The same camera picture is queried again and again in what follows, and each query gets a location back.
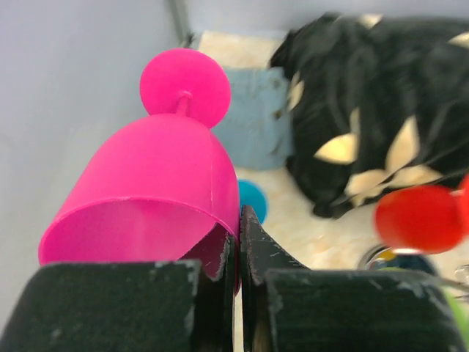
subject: black patterned cloth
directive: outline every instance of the black patterned cloth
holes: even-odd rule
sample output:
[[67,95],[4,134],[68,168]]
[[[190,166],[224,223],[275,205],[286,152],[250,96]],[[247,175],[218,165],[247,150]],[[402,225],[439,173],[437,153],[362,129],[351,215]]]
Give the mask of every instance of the black patterned cloth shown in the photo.
[[456,188],[469,167],[469,21],[326,13],[270,60],[291,81],[287,168],[338,218],[390,191]]

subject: red round object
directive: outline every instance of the red round object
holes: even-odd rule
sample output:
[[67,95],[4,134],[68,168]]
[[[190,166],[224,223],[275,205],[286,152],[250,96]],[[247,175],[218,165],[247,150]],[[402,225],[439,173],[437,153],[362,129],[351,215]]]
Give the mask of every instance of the red round object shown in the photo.
[[446,252],[464,237],[458,201],[451,189],[425,185],[385,195],[374,213],[384,244],[422,254]]
[[465,231],[469,232],[469,175],[466,175],[461,183],[459,199],[459,211]]

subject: light blue fabric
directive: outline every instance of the light blue fabric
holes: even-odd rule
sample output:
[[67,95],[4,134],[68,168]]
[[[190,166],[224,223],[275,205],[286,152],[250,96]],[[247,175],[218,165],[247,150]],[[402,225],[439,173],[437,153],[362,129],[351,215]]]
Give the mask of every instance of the light blue fabric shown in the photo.
[[[199,47],[194,40],[193,48]],[[289,82],[279,68],[234,69],[224,67],[232,89],[232,102],[213,133],[235,166],[277,169],[292,154],[287,111]]]

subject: white wall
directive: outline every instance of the white wall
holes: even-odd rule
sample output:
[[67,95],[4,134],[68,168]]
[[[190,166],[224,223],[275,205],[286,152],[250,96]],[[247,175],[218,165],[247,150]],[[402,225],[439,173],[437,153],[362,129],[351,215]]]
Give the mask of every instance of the white wall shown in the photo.
[[469,17],[468,0],[182,0],[198,32],[283,36],[327,11]]
[[0,0],[0,328],[93,152],[146,115],[141,71],[175,33],[165,0]]

